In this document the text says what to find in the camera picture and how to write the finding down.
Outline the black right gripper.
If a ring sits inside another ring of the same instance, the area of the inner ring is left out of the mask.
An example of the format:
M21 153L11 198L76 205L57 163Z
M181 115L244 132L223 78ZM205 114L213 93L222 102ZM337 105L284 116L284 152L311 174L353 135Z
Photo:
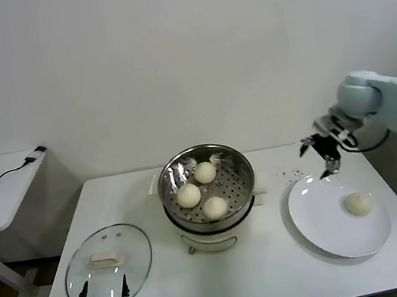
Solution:
M338 142L332 136L313 134L300 141L299 156L303 156L310 146L324 159L325 170L321 179L337 174L341 166L341 155L338 151Z

